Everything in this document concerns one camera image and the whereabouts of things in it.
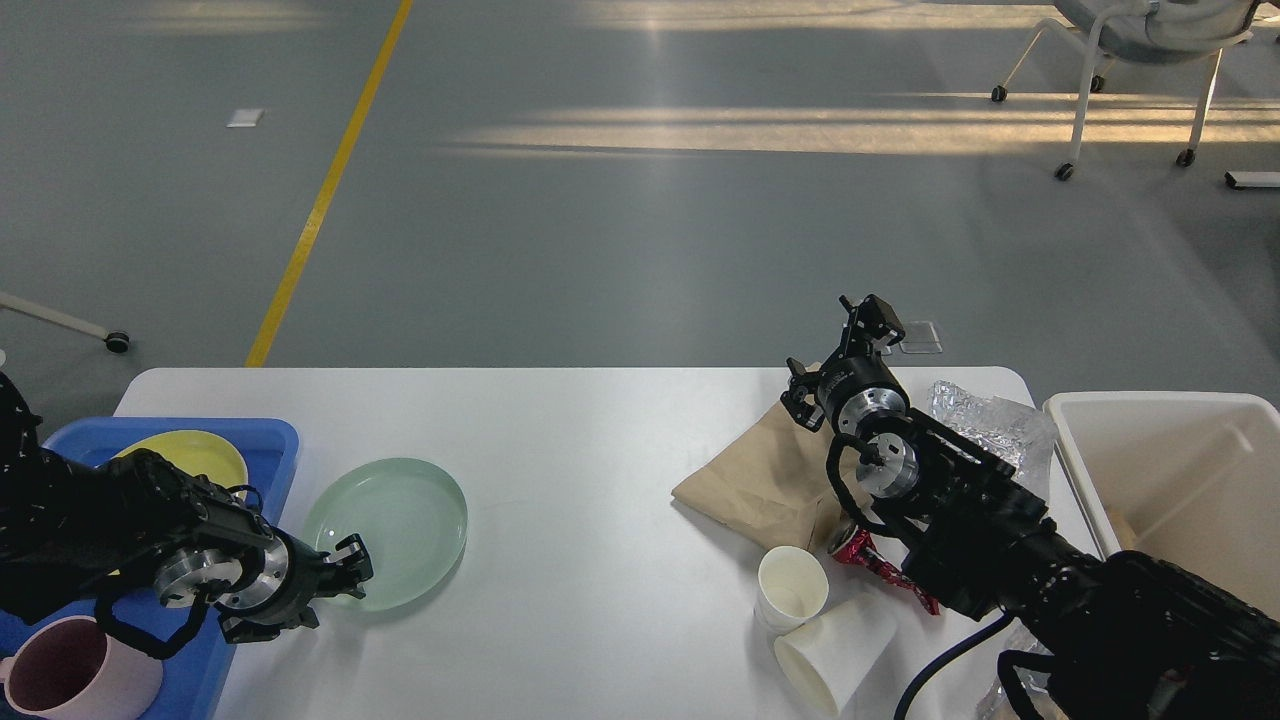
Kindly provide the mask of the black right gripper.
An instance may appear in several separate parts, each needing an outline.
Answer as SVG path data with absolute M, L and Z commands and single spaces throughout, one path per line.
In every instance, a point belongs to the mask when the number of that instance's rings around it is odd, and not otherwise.
M 847 319 L 842 325 L 838 357 L 812 370 L 795 357 L 786 359 L 787 389 L 780 402 L 803 429 L 817 433 L 826 421 L 833 432 L 858 433 L 870 416 L 905 414 L 909 395 L 882 357 L 905 337 L 893 307 L 869 293 L 855 304 L 840 295 Z

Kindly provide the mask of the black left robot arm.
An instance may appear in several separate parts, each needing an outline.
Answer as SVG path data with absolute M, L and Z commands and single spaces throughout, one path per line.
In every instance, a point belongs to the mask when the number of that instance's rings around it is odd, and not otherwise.
M 315 550 L 264 516 L 252 486 L 219 486 L 151 448 L 74 462 L 40 443 L 10 378 L 1 398 L 4 612 L 33 624 L 92 600 L 108 635 L 164 660 L 211 611 L 228 644 L 246 644 L 315 628 L 317 598 L 365 597 L 375 568 L 360 534 Z

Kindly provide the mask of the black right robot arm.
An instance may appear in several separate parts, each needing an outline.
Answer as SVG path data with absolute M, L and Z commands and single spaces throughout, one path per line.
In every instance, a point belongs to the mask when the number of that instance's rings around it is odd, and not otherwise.
M 997 678 L 1020 719 L 1038 712 L 1019 676 L 1042 673 L 1070 719 L 1275 719 L 1277 624 L 1172 562 L 1139 551 L 1097 559 L 1057 532 L 1015 469 L 910 404 L 882 352 L 905 336 L 876 295 L 846 311 L 815 369 L 787 361 L 780 400 L 804 429 L 829 427 L 826 477 L 852 525 L 908 551 L 906 578 L 973 620 L 1001 616 L 923 667 L 923 685 L 1014 621 L 1043 653 L 1006 650 Z

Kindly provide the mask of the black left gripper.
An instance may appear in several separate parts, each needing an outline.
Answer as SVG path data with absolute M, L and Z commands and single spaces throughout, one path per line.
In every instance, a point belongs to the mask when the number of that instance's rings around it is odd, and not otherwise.
M 215 602 L 221 637 L 228 644 L 247 644 L 274 641 L 285 630 L 315 629 L 317 615 L 308 606 L 314 593 L 323 600 L 365 600 L 365 584 L 374 575 L 361 534 L 347 536 L 326 555 L 279 530 L 251 564 L 247 584 Z

